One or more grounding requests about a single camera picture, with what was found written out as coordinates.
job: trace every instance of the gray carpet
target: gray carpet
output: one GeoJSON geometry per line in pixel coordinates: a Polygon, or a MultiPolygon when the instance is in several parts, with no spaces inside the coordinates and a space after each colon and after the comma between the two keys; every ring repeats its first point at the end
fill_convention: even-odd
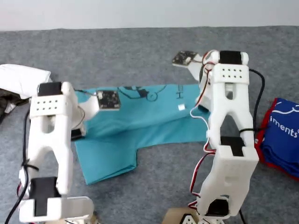
{"type": "MultiPolygon", "coordinates": [[[[241,50],[248,52],[249,66],[266,78],[259,123],[274,97],[299,102],[298,37],[299,27],[0,32],[0,63],[50,70],[56,80],[70,81],[75,88],[191,84],[195,82],[187,70],[171,65],[179,50],[241,50]]],[[[260,79],[252,74],[251,111],[259,88],[260,79]]],[[[16,108],[0,125],[0,222],[4,222],[16,201],[21,123],[27,107],[16,108]]],[[[226,120],[222,133],[235,135],[235,125],[226,120]]],[[[91,186],[85,185],[75,159],[71,195],[92,198],[104,224],[161,223],[168,208],[193,201],[188,188],[193,168],[202,155],[199,143],[144,148],[138,151],[136,170],[91,186]]],[[[43,175],[56,173],[53,160],[52,154],[46,158],[43,175]]],[[[211,164],[212,158],[208,158],[200,168],[198,189],[211,164]]],[[[259,164],[242,208],[249,224],[298,223],[299,183],[259,164]]],[[[11,223],[18,223],[17,214],[11,223]]],[[[237,216],[226,223],[239,224],[241,220],[237,216]]]]}

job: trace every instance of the white cloth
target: white cloth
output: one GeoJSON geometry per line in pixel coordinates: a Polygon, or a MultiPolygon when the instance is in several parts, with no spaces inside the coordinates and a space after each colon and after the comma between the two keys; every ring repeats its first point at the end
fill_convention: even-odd
{"type": "Polygon", "coordinates": [[[50,71],[17,64],[0,65],[0,89],[14,92],[21,99],[37,95],[40,83],[51,82],[50,71]]]}

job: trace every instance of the white wire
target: white wire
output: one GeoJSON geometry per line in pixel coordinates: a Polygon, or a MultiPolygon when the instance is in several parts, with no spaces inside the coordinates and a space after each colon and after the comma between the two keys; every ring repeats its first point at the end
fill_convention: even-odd
{"type": "Polygon", "coordinates": [[[207,60],[206,57],[210,56],[210,54],[211,54],[213,51],[217,51],[217,50],[214,50],[214,49],[213,49],[213,50],[208,51],[208,53],[206,54],[205,57],[203,57],[203,56],[201,57],[201,61],[197,61],[197,60],[193,60],[193,59],[192,59],[192,61],[193,61],[193,62],[196,62],[196,63],[202,63],[202,64],[205,64],[205,63],[204,63],[204,60],[207,60]]]}
{"type": "MultiPolygon", "coordinates": [[[[209,125],[208,125],[207,121],[206,121],[202,116],[194,116],[194,115],[192,114],[193,110],[196,109],[196,108],[198,108],[198,105],[196,105],[195,107],[193,107],[193,108],[190,110],[190,116],[191,116],[192,118],[202,119],[202,120],[205,122],[205,124],[206,124],[206,131],[208,132],[208,131],[209,131],[209,125]]],[[[204,144],[204,152],[206,152],[206,153],[212,153],[212,152],[214,152],[214,151],[211,151],[211,150],[206,150],[206,148],[207,148],[207,146],[208,146],[208,144],[209,144],[209,140],[210,140],[210,138],[208,137],[208,138],[206,139],[206,143],[204,144]]]]}
{"type": "Polygon", "coordinates": [[[199,193],[197,192],[194,192],[193,189],[192,189],[192,184],[194,184],[194,179],[196,178],[196,174],[197,174],[197,170],[199,168],[199,165],[202,163],[202,160],[204,159],[204,157],[202,157],[198,163],[196,164],[195,168],[194,168],[194,171],[193,171],[193,175],[192,175],[192,179],[191,179],[191,183],[190,183],[190,192],[194,195],[194,196],[197,196],[197,197],[200,197],[199,193]]]}
{"type": "Polygon", "coordinates": [[[80,109],[81,120],[80,120],[80,122],[73,129],[76,129],[77,127],[79,127],[80,124],[83,122],[83,120],[85,118],[85,111],[83,110],[83,108],[81,106],[79,106],[79,105],[78,105],[78,108],[80,109]]]}

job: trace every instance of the electrical wire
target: electrical wire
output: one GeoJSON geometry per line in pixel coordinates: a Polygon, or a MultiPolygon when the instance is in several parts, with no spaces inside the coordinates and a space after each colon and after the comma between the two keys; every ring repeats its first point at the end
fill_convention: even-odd
{"type": "Polygon", "coordinates": [[[207,224],[211,224],[209,221],[207,221],[206,219],[202,219],[202,220],[204,220],[207,224]]]}
{"type": "Polygon", "coordinates": [[[191,61],[196,62],[196,63],[202,63],[202,61],[197,61],[197,60],[194,60],[194,59],[192,59],[191,61]]]}
{"type": "Polygon", "coordinates": [[[19,196],[19,192],[20,192],[21,186],[22,186],[22,183],[20,182],[18,184],[18,187],[17,187],[17,196],[19,196]]]}
{"type": "Polygon", "coordinates": [[[249,69],[249,71],[257,74],[261,80],[262,80],[262,86],[261,86],[261,89],[260,89],[260,92],[257,96],[257,99],[256,99],[256,104],[254,106],[254,111],[253,111],[253,128],[256,129],[256,114],[257,114],[257,108],[258,108],[258,105],[260,103],[260,100],[262,98],[262,94],[263,94],[263,90],[265,88],[265,77],[260,73],[258,72],[257,70],[254,70],[254,69],[249,69]]]}
{"type": "Polygon", "coordinates": [[[70,221],[67,221],[67,220],[65,220],[67,223],[69,223],[69,224],[74,224],[74,223],[71,223],[70,221]]]}
{"type": "Polygon", "coordinates": [[[78,108],[81,110],[81,112],[83,112],[83,115],[81,113],[82,119],[80,120],[80,122],[73,129],[76,129],[78,126],[80,126],[80,124],[82,123],[82,121],[85,118],[85,111],[83,110],[83,108],[81,106],[78,106],[78,108]]]}
{"type": "Polygon", "coordinates": [[[77,90],[77,89],[74,89],[74,91],[76,91],[76,92],[81,92],[81,93],[84,93],[84,94],[89,95],[89,96],[95,96],[94,93],[90,93],[90,92],[87,92],[87,91],[85,91],[85,90],[77,90]]]}
{"type": "Polygon", "coordinates": [[[203,66],[205,66],[206,64],[214,64],[213,62],[207,62],[207,63],[205,63],[205,59],[206,59],[206,57],[207,56],[209,56],[213,51],[217,51],[217,50],[210,50],[210,51],[207,51],[204,55],[203,55],[203,57],[202,57],[202,63],[203,63],[203,66]]]}
{"type": "Polygon", "coordinates": [[[259,132],[262,130],[267,129],[268,127],[260,127],[260,128],[244,128],[242,130],[239,131],[239,133],[241,134],[242,132],[246,132],[246,131],[253,131],[253,132],[259,132]]]}
{"type": "Polygon", "coordinates": [[[194,196],[196,196],[196,197],[200,197],[199,193],[193,191],[194,184],[195,184],[195,182],[196,182],[197,172],[198,172],[198,169],[199,169],[199,167],[201,166],[202,162],[204,161],[204,159],[205,159],[208,155],[215,155],[215,152],[210,152],[210,153],[205,154],[205,155],[199,160],[199,162],[196,164],[196,166],[195,166],[195,168],[194,168],[194,172],[193,172],[192,179],[191,179],[191,184],[190,184],[190,192],[191,192],[192,195],[194,195],[194,196]]]}
{"type": "Polygon", "coordinates": [[[243,224],[247,224],[241,209],[239,210],[239,214],[240,214],[240,217],[241,217],[241,220],[242,220],[243,224]]]}
{"type": "MultiPolygon", "coordinates": [[[[204,89],[203,89],[201,95],[199,96],[199,99],[198,99],[196,105],[190,110],[190,116],[191,116],[192,118],[202,119],[202,120],[205,122],[207,131],[209,130],[209,125],[208,125],[207,121],[206,121],[202,116],[194,116],[194,115],[192,114],[192,112],[193,112],[193,110],[195,110],[195,109],[198,108],[198,106],[199,106],[199,104],[200,104],[200,101],[201,101],[201,99],[202,99],[202,97],[203,97],[203,95],[204,95],[204,92],[205,92],[206,87],[207,87],[207,84],[208,84],[208,77],[209,77],[209,72],[210,72],[210,71],[211,71],[211,70],[208,70],[208,72],[207,72],[205,86],[204,86],[204,89]]],[[[209,145],[209,138],[207,138],[206,143],[204,144],[204,148],[203,148],[203,149],[204,149],[204,152],[206,152],[206,153],[215,152],[214,149],[212,149],[212,150],[207,150],[208,145],[209,145]]]]}
{"type": "Polygon", "coordinates": [[[26,130],[27,130],[27,119],[29,116],[29,112],[30,109],[28,109],[28,111],[26,112],[26,115],[24,117],[24,123],[23,123],[23,162],[22,162],[22,166],[24,169],[24,174],[25,174],[25,184],[24,184],[24,188],[22,190],[22,192],[20,193],[20,196],[18,197],[18,200],[15,202],[13,208],[10,210],[6,220],[5,220],[5,224],[9,223],[9,220],[11,219],[13,213],[16,211],[16,209],[18,208],[19,204],[21,203],[23,197],[25,196],[27,187],[28,187],[28,183],[29,183],[29,176],[28,176],[28,170],[27,168],[29,167],[27,165],[28,160],[26,159],[26,130]]]}
{"type": "Polygon", "coordinates": [[[190,202],[189,204],[188,204],[188,207],[190,208],[190,209],[194,209],[194,210],[196,210],[197,208],[196,208],[196,205],[197,205],[197,200],[195,200],[195,201],[193,201],[193,202],[190,202]]]}

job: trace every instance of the black cable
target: black cable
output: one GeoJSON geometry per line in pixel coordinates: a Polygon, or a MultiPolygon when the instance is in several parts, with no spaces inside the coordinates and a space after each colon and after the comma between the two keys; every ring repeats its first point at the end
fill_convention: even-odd
{"type": "Polygon", "coordinates": [[[241,217],[241,220],[242,220],[243,224],[246,224],[246,221],[244,219],[244,216],[243,216],[243,213],[242,213],[241,209],[239,210],[239,214],[240,214],[240,217],[241,217]]]}
{"type": "MultiPolygon", "coordinates": [[[[256,104],[254,106],[254,111],[253,111],[253,128],[244,128],[244,129],[240,130],[239,133],[242,133],[242,132],[245,132],[245,131],[254,131],[256,133],[256,132],[259,132],[259,131],[264,130],[264,129],[267,128],[267,127],[261,127],[261,128],[257,128],[256,127],[257,109],[258,109],[258,105],[259,105],[259,103],[261,101],[261,98],[262,98],[263,90],[265,88],[265,77],[260,72],[254,70],[254,69],[249,69],[249,71],[256,73],[261,78],[262,85],[261,85],[260,92],[259,92],[259,94],[257,96],[257,99],[256,99],[256,104]]],[[[246,224],[246,221],[245,221],[245,218],[243,216],[243,213],[242,213],[241,209],[239,210],[239,214],[240,214],[240,217],[241,217],[241,220],[242,220],[243,224],[246,224]]]]}
{"type": "Polygon", "coordinates": [[[207,221],[207,220],[206,220],[206,219],[204,219],[204,218],[203,218],[202,220],[204,220],[204,221],[205,221],[206,223],[208,223],[208,224],[211,224],[209,221],[207,221]]]}
{"type": "Polygon", "coordinates": [[[28,165],[27,163],[29,160],[26,159],[26,131],[27,131],[27,120],[28,120],[29,112],[30,112],[30,109],[28,109],[28,111],[26,112],[25,117],[24,117],[24,123],[23,123],[22,167],[24,169],[24,174],[25,174],[25,184],[24,184],[24,188],[23,188],[20,196],[18,197],[18,200],[15,202],[13,208],[9,212],[9,214],[5,220],[5,224],[9,223],[10,218],[12,217],[13,213],[16,211],[16,209],[18,208],[19,204],[21,203],[23,197],[25,196],[25,193],[26,193],[26,190],[27,190],[28,184],[29,184],[29,176],[28,176],[27,168],[33,168],[38,171],[37,167],[28,165]]]}
{"type": "Polygon", "coordinates": [[[259,131],[262,131],[262,130],[265,130],[267,129],[268,127],[261,127],[261,128],[244,128],[244,129],[241,129],[239,131],[239,133],[241,134],[242,132],[246,132],[246,131],[254,131],[254,132],[259,132],[259,131]]]}
{"type": "Polygon", "coordinates": [[[84,94],[86,94],[86,95],[94,96],[93,93],[87,92],[87,91],[85,91],[85,90],[77,90],[77,89],[74,89],[74,91],[81,92],[81,93],[84,93],[84,94]]]}
{"type": "Polygon", "coordinates": [[[67,221],[67,220],[65,220],[67,223],[69,223],[69,224],[74,224],[74,223],[71,223],[71,222],[69,222],[69,221],[67,221]]]}
{"type": "Polygon", "coordinates": [[[84,118],[85,118],[85,111],[84,111],[84,110],[82,109],[82,107],[80,107],[80,106],[78,106],[78,108],[79,108],[81,111],[83,111],[83,116],[82,116],[80,122],[79,122],[73,129],[76,129],[76,128],[83,122],[83,120],[84,120],[84,118]]]}
{"type": "Polygon", "coordinates": [[[263,90],[265,88],[265,77],[258,71],[254,70],[254,69],[249,69],[249,71],[251,72],[254,72],[256,73],[262,80],[262,86],[261,86],[261,89],[260,89],[260,92],[257,96],[257,99],[256,99],[256,104],[254,106],[254,111],[253,111],[253,128],[256,129],[256,114],[257,114],[257,108],[258,108],[258,105],[261,101],[261,97],[262,97],[262,94],[263,94],[263,90]]]}

